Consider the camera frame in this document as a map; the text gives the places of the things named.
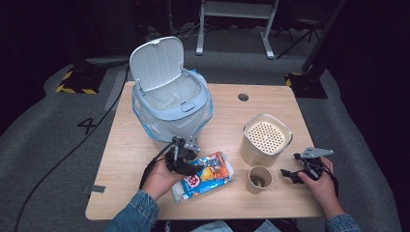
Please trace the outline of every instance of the person's left hand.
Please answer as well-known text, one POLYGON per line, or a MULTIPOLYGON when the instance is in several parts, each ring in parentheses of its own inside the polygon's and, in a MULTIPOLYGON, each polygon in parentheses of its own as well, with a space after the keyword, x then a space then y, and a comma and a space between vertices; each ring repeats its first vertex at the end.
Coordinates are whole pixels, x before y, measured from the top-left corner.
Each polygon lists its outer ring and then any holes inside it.
POLYGON ((166 167, 164 154, 159 157, 159 161, 154 164, 154 167, 144 183, 142 190, 147 192, 155 200, 160 199, 166 194, 172 186, 184 179, 184 175, 171 173, 166 167))

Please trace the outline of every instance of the denim sleeve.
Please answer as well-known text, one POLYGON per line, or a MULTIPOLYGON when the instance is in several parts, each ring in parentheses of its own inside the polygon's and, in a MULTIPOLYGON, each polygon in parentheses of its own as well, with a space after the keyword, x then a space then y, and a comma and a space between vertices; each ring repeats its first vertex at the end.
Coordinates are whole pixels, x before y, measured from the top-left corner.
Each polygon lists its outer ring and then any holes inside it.
POLYGON ((329 232, 361 232, 356 221, 347 214, 332 217, 326 220, 329 232))
POLYGON ((148 193, 139 190, 104 231, 151 231, 157 222, 159 211, 157 202, 148 193))

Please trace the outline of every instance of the hand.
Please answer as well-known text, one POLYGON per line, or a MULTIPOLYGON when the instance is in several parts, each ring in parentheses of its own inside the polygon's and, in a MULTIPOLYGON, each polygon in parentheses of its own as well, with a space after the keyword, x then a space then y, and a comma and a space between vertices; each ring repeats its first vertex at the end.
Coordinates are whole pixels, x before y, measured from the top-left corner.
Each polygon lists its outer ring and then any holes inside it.
MULTIPOLYGON (((334 173, 333 164, 328 159, 322 157, 321 161, 334 173)), ((322 207, 326 218, 332 218, 345 213, 337 199, 334 182, 328 173, 322 172, 321 177, 317 181, 313 181, 303 172, 299 172, 298 176, 308 186, 314 199, 322 207)))
POLYGON ((151 173, 148 175, 142 189, 153 199, 158 200, 166 194, 172 186, 184 179, 184 175, 171 173, 166 167, 164 155, 159 157, 159 161, 154 164, 151 173))

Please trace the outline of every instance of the person's right hand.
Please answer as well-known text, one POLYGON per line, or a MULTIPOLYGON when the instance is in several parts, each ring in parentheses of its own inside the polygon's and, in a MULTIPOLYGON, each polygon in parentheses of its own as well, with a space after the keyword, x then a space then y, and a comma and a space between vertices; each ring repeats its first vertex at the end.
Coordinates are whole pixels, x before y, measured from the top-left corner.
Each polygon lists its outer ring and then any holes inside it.
MULTIPOLYGON (((321 161, 332 173, 334 172, 333 164, 328 159, 322 157, 321 161)), ((312 180, 304 172, 299 172, 298 176, 308 186, 314 199, 322 207, 326 218, 345 214, 337 199, 334 182, 328 173, 322 172, 317 181, 312 180)))

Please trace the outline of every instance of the denim jacket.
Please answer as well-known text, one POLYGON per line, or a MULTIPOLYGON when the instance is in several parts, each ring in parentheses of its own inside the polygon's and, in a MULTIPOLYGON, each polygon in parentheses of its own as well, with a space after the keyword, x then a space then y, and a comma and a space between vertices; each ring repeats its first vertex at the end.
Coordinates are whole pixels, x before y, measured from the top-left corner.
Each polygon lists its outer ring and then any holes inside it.
MULTIPOLYGON (((141 231, 149 232, 155 227, 160 207, 145 191, 139 190, 131 199, 130 203, 108 224, 105 232, 113 231, 141 231)), ((345 214, 332 217, 326 221, 326 226, 330 232, 359 232, 362 231, 355 220, 345 214)), ((202 231, 232 231, 222 220, 198 227, 194 232, 202 231)), ((277 232, 279 231, 271 222, 266 220, 257 232, 277 232)))

